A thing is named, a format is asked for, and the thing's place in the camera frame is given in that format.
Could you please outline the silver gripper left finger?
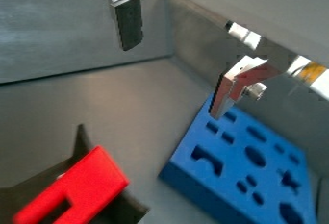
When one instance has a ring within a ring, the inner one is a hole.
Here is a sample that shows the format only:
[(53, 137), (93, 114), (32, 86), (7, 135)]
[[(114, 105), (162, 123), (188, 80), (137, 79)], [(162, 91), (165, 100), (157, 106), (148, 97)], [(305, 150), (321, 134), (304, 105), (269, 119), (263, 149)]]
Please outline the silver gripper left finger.
[(143, 40), (142, 0), (111, 0), (123, 51), (133, 49)]

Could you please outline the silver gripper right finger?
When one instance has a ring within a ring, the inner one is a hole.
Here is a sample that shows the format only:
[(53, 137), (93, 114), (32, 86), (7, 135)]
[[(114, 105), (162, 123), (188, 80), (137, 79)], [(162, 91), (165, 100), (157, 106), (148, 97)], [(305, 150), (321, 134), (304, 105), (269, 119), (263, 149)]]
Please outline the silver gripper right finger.
[(234, 66), (220, 75), (209, 114), (220, 119), (232, 106), (248, 96), (260, 100), (268, 86), (263, 82), (280, 74), (268, 60), (244, 56)]

